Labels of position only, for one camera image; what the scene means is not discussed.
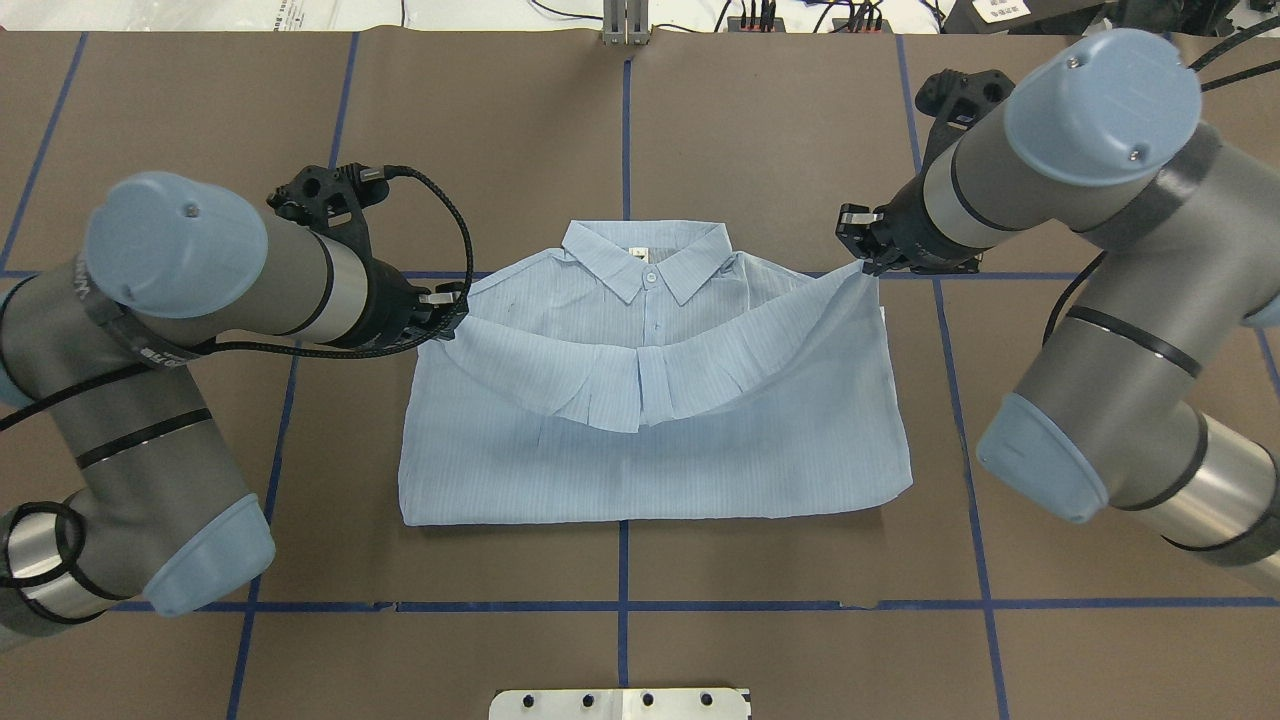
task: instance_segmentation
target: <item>gray arm segment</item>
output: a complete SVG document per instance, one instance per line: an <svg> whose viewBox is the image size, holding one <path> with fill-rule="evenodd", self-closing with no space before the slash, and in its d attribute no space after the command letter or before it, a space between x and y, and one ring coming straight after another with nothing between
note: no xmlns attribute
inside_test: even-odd
<svg viewBox="0 0 1280 720"><path fill-rule="evenodd" d="M0 515L0 577L10 579L0 588L0 651L138 594L180 615L265 570L274 544L257 498L166 348L232 328L333 341L360 320L367 291L351 250L221 188L145 173L113 190L81 259L6 296L0 374L15 391L6 400L24 405L148 352L174 366L50 410L86 487L64 515L24 506ZM134 311L120 318L116 301ZM24 580L42 573L55 577Z"/></svg>
<svg viewBox="0 0 1280 720"><path fill-rule="evenodd" d="M1050 219L1108 251L979 460L1061 518L1130 511L1277 594L1276 462L1183 398L1233 328L1275 316L1280 174L1197 126L1175 63L1144 33L1076 44L940 156L923 205L936 242L973 254Z"/></svg>

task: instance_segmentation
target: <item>blue tape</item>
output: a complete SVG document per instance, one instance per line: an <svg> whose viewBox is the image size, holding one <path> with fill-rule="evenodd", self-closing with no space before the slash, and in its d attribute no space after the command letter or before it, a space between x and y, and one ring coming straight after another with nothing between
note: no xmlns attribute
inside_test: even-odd
<svg viewBox="0 0 1280 720"><path fill-rule="evenodd" d="M618 523L618 687L631 687L628 643L631 602L631 521Z"/></svg>
<svg viewBox="0 0 1280 720"><path fill-rule="evenodd" d="M902 105L906 110L908 136L911 141L911 160L915 172L922 168L920 142L915 127L915 105L911 101L911 78L906 67L906 45L902 36L893 36L897 42L897 65L902 79ZM942 357L947 368L947 384L951 389L951 415L956 433L960 436L960 454L964 460L964 482L969 493L969 534L973 537L973 555L978 565L978 589L982 593L982 614L987 626L987 651L991 656L991 676L996 691L996 710L1001 720L1009 719L1009 697L1005 691L1005 670L1000 661L1000 638L996 634L996 614L991 606L991 583L987 577L987 553L982 539L982 523L978 518L978 495L973 486L973 462L969 457L969 438L964 427L964 409L960 405L960 386L956 380L955 357L951 351L951 329L947 325L947 313L942 295L942 282L933 278L933 302L938 314L938 331L942 333Z"/></svg>
<svg viewBox="0 0 1280 720"><path fill-rule="evenodd" d="M31 200L31 192L36 187L36 178L40 177L40 168L45 164L45 154L49 151L49 143L54 138L54 128L58 127L58 118L63 114L63 105L67 104L67 95L72 90L72 81L76 79L76 70L79 68L81 58L84 55L86 42L88 42L88 33L82 32L79 41L76 44L76 53L72 55L72 64L67 68L67 77L63 78L63 87L58 91L58 101L54 102L54 111L49 115L49 124L45 126L45 135L40 138L36 160L31 164L31 173L27 174L27 184L22 187L18 208L13 213L9 234L5 236L4 249L0 250L0 269L9 264L9 254L13 252L14 241L18 240L18 228L22 227L22 217L27 213L27 202Z"/></svg>
<svg viewBox="0 0 1280 720"><path fill-rule="evenodd" d="M631 58L622 61L622 219L631 219Z"/></svg>
<svg viewBox="0 0 1280 720"><path fill-rule="evenodd" d="M333 128L333 143L329 147L329 167L338 161L338 150L342 146L342 128L347 115L347 99L351 96L351 78L356 68L356 50L360 46L360 33L351 33L351 47L347 50L347 68L342 81L342 95L338 100L338 118ZM298 378L298 357L293 356L289 363L289 379L284 386L284 401L280 407L280 425L275 434L275 452L271 457L271 477L268 482L266 500L262 514L270 523L275 515L275 497L280 483L280 470L283 466L284 436L289 430L289 419L293 414L293 397ZM230 697L227 700L227 720L234 720L239 714L239 698L244 687L244 671L248 666L250 646L253 642L253 619L257 612L257 597L262 584L261 575L253 578L248 585L248 602L244 607L244 624L241 628L241 643L236 655L236 673L232 676Z"/></svg>
<svg viewBox="0 0 1280 720"><path fill-rule="evenodd" d="M1271 341L1267 340L1267 333L1256 329L1253 334L1258 338L1258 348L1262 350L1262 360L1267 365L1267 374L1271 375L1271 388L1275 391L1276 397L1280 398L1280 372L1276 372L1276 359L1271 352Z"/></svg>

